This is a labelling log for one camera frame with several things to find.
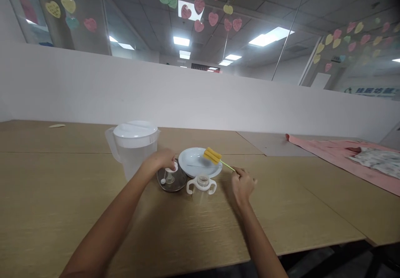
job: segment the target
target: hand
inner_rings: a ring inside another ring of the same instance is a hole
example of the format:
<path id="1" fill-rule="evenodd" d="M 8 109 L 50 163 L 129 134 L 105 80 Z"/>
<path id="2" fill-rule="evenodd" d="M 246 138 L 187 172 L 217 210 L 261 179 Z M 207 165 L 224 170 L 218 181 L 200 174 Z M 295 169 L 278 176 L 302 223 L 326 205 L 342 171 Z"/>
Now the hand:
<path id="1" fill-rule="evenodd" d="M 235 195 L 236 203 L 239 208 L 250 204 L 249 198 L 257 184 L 257 180 L 250 177 L 244 169 L 232 167 L 236 172 L 232 172 L 232 189 Z"/>

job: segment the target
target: pink towel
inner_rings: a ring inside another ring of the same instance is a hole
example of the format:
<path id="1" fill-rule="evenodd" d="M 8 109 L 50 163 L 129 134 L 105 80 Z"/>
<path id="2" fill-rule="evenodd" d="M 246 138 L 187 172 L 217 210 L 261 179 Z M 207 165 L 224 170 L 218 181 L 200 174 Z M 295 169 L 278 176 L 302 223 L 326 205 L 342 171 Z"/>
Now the pink towel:
<path id="1" fill-rule="evenodd" d="M 355 163 L 347 157 L 354 156 L 356 153 L 346 148 L 374 148 L 385 151 L 398 152 L 377 144 L 356 142 L 351 140 L 332 140 L 332 141 L 317 141 L 317 140 L 302 140 L 294 136 L 289 136 L 288 140 L 304 150 L 321 157 L 322 159 L 338 166 L 361 179 L 364 179 L 388 192 L 391 192 L 400 197 L 400 180 L 394 177 L 385 175 L 376 170 L 367 168 L 363 165 Z"/>

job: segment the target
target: office ceiling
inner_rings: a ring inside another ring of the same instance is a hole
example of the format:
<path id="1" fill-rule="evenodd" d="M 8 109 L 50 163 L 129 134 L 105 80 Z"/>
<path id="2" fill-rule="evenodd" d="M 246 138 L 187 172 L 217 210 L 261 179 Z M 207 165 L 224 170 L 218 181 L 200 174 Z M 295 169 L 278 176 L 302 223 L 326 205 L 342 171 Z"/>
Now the office ceiling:
<path id="1" fill-rule="evenodd" d="M 206 7 L 202 16 L 205 27 L 198 33 L 194 30 L 193 21 L 178 17 L 178 9 L 163 5 L 159 0 L 112 0 L 112 4 L 106 3 L 110 33 L 113 33 L 120 42 L 135 43 L 139 50 L 148 47 L 161 54 L 177 57 L 179 50 L 188 50 L 192 52 L 191 59 L 210 63 L 220 62 L 225 50 L 225 56 L 227 54 L 243 56 L 235 64 L 259 67 L 277 62 L 285 39 L 263 48 L 251 46 L 248 42 L 278 26 L 290 28 L 301 0 L 220 0 L 222 3 L 205 1 Z M 233 6 L 232 15 L 226 15 L 221 10 L 225 2 Z M 123 22 L 121 16 L 115 12 L 114 7 L 120 10 L 131 27 L 121 24 Z M 208 22 L 210 12 L 219 15 L 219 23 L 214 27 Z M 227 34 L 223 24 L 225 17 L 230 21 L 240 17 L 243 22 L 242 28 L 238 32 L 231 29 Z M 398 22 L 400 17 L 396 2 L 394 0 L 302 0 L 293 27 L 295 33 L 289 36 L 282 59 L 309 55 L 320 36 L 332 33 L 336 28 L 345 29 L 350 21 L 362 20 L 364 31 L 374 33 L 376 17 L 379 17 L 382 23 Z M 173 36 L 189 38 L 190 48 L 175 45 Z"/>

